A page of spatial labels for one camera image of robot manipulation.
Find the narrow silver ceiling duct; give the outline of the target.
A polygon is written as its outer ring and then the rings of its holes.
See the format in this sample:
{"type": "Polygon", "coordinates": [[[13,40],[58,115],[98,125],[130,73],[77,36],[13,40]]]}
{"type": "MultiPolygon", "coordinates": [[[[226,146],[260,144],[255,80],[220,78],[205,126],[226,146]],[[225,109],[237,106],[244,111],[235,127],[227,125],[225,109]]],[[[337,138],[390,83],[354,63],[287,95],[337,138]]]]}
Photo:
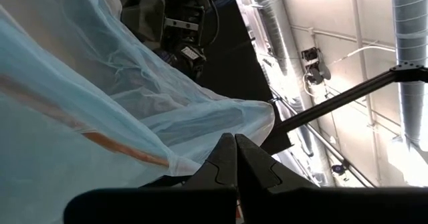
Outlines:
{"type": "Polygon", "coordinates": [[[272,0],[255,0],[261,5],[261,20],[267,34],[274,57],[277,59],[283,76],[287,76],[286,49],[284,47],[280,26],[274,13],[272,0]]]}

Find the light blue trash bag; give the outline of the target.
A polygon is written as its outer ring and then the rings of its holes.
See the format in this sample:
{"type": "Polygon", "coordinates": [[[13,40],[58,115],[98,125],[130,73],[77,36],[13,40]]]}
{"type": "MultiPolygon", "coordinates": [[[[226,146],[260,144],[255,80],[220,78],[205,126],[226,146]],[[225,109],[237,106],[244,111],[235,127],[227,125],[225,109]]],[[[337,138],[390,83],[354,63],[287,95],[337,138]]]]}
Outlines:
{"type": "Polygon", "coordinates": [[[62,224],[76,195],[193,174],[274,111],[194,83],[121,22],[120,0],[0,0],[0,224],[62,224]]]}

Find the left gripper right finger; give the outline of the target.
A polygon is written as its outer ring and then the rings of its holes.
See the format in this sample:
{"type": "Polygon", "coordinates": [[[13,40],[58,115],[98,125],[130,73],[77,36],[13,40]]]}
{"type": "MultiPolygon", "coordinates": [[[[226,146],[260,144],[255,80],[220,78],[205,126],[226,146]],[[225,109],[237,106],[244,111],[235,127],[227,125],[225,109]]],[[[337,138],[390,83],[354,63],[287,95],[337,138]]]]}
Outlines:
{"type": "Polygon", "coordinates": [[[245,224],[428,224],[428,188],[318,187],[246,136],[235,139],[245,224]]]}

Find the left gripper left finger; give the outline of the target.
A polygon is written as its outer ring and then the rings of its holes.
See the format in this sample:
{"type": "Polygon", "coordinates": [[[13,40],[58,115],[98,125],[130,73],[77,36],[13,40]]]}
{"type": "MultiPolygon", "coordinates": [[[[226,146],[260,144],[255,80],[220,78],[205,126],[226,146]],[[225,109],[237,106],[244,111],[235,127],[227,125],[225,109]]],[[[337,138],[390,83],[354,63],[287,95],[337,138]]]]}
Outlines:
{"type": "Polygon", "coordinates": [[[234,224],[237,143],[221,136],[201,168],[181,187],[96,189],[74,197],[64,224],[234,224]]]}

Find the black partition panels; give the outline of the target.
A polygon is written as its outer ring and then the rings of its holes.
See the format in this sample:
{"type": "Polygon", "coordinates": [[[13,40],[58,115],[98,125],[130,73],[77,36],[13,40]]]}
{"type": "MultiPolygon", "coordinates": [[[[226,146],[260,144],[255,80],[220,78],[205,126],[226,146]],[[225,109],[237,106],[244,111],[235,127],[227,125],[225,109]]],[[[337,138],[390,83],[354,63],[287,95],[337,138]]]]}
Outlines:
{"type": "Polygon", "coordinates": [[[229,98],[267,102],[273,98],[257,61],[236,0],[213,0],[204,32],[214,42],[205,48],[208,63],[197,83],[229,98]]]}

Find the wide silver ceiling duct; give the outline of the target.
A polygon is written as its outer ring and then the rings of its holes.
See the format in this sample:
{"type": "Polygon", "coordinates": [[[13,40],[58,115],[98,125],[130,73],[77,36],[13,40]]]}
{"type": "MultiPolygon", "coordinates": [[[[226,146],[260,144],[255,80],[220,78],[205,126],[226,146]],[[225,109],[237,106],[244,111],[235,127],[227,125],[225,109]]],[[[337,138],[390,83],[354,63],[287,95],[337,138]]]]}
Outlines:
{"type": "MultiPolygon", "coordinates": [[[[397,64],[428,68],[428,0],[392,0],[397,64]]],[[[401,128],[411,159],[428,164],[428,83],[399,84],[401,128]]]]}

